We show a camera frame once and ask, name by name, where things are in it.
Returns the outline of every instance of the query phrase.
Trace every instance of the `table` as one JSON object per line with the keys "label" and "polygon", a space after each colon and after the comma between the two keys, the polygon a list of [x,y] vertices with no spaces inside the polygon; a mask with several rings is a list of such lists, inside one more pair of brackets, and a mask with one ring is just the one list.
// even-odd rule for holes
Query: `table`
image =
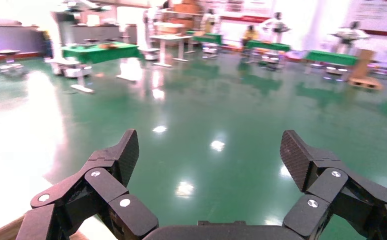
{"label": "table", "polygon": [[[80,63],[78,69],[81,73],[81,64],[97,64],[110,60],[122,59],[122,58],[140,58],[143,59],[143,55],[138,49],[137,45],[114,42],[117,48],[105,49],[100,48],[97,45],[89,48],[84,47],[62,47],[62,55],[64,58],[75,57]],[[118,78],[125,79],[123,73],[117,75]],[[85,87],[85,79],[83,74],[79,74],[77,77],[77,83],[71,85],[72,88],[80,90],[85,93],[94,93],[92,89]]]}
{"label": "table", "polygon": [[[251,40],[246,44],[246,48],[248,49],[269,49],[269,50],[275,50],[275,51],[283,51],[283,52],[289,52],[291,50],[291,46],[282,44],[282,43],[268,43],[263,42],[260,40]],[[249,61],[246,63],[252,63],[254,61],[253,59],[253,51],[251,50],[249,53]]]}
{"label": "table", "polygon": [[179,49],[178,49],[178,57],[173,58],[176,61],[181,62],[188,62],[188,60],[184,59],[183,53],[185,50],[185,39],[191,39],[192,36],[178,36],[175,34],[168,34],[168,35],[156,35],[151,36],[152,39],[158,39],[159,40],[159,62],[155,62],[155,65],[162,66],[162,67],[171,67],[170,64],[166,64],[166,41],[173,42],[173,41],[179,41]]}
{"label": "table", "polygon": [[[312,50],[308,52],[304,59],[342,66],[354,66],[358,60],[356,56],[317,50]],[[308,64],[307,68],[305,69],[305,73],[309,74],[310,72],[311,66]]]}
{"label": "table", "polygon": [[221,34],[214,34],[214,33],[206,33],[202,36],[194,36],[196,31],[186,31],[186,35],[192,36],[193,38],[189,39],[187,52],[185,54],[194,53],[194,46],[192,41],[197,41],[200,43],[210,43],[210,44],[217,44],[219,46],[223,45],[222,42],[222,35]]}

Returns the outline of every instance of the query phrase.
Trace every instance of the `metal screw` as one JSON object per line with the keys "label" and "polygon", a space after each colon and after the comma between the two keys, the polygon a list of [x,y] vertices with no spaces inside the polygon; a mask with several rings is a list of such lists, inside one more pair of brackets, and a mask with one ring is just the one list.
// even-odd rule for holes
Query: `metal screw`
{"label": "metal screw", "polygon": [[91,175],[92,177],[97,177],[97,176],[99,176],[100,174],[101,174],[100,171],[94,171],[94,172],[92,172],[90,175]]}
{"label": "metal screw", "polygon": [[339,178],[341,176],[341,174],[339,172],[337,172],[337,171],[333,171],[332,175],[337,177],[337,178]]}
{"label": "metal screw", "polygon": [[43,194],[37,200],[39,200],[39,202],[45,202],[48,199],[49,199],[49,194]]}
{"label": "metal screw", "polygon": [[122,206],[123,208],[127,207],[129,204],[130,200],[127,198],[120,201],[120,206]]}
{"label": "metal screw", "polygon": [[307,203],[310,207],[313,207],[313,208],[317,208],[319,206],[319,204],[316,201],[314,201],[313,199],[308,200]]}

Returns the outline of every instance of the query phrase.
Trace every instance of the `green tablecloth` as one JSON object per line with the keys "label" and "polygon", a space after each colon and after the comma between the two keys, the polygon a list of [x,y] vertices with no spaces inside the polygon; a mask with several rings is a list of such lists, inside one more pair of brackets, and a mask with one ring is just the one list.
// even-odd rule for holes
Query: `green tablecloth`
{"label": "green tablecloth", "polygon": [[316,50],[310,51],[304,59],[347,66],[353,66],[357,62],[357,57],[355,56]]}
{"label": "green tablecloth", "polygon": [[246,44],[246,47],[251,48],[259,48],[259,49],[270,49],[276,51],[284,51],[289,52],[291,50],[291,46],[281,43],[265,43],[262,41],[251,40]]}
{"label": "green tablecloth", "polygon": [[[186,35],[189,36],[193,36],[195,33],[195,31],[186,31]],[[217,44],[219,46],[223,45],[221,34],[206,33],[202,36],[193,36],[192,39],[200,43]]]}
{"label": "green tablecloth", "polygon": [[122,42],[115,42],[118,48],[104,49],[97,46],[90,48],[71,48],[65,46],[62,48],[63,56],[76,57],[82,64],[97,64],[105,61],[122,59],[122,58],[143,58],[144,56],[139,52],[138,46]]}

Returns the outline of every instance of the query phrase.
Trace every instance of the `black carbon fiber finger pad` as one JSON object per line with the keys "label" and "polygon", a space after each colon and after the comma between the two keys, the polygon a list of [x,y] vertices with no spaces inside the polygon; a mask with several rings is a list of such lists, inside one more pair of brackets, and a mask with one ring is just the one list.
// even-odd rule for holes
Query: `black carbon fiber finger pad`
{"label": "black carbon fiber finger pad", "polygon": [[127,187],[139,158],[138,133],[134,129],[127,130],[122,141],[125,141],[125,147],[118,159],[118,165],[122,184]]}
{"label": "black carbon fiber finger pad", "polygon": [[295,184],[301,192],[305,191],[311,157],[303,146],[305,144],[293,130],[283,132],[280,143],[280,157]]}

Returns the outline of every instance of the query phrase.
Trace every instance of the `red wall stripe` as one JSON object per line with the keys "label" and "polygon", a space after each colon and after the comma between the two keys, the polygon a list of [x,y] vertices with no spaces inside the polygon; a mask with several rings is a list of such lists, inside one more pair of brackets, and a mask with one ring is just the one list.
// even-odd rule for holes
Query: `red wall stripe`
{"label": "red wall stripe", "polygon": [[[232,16],[222,16],[223,20],[238,21],[244,23],[254,23],[260,24],[270,17],[261,17],[261,16],[242,16],[242,17],[232,17]],[[376,31],[376,30],[364,30],[367,34],[377,35],[377,36],[387,36],[387,31]]]}

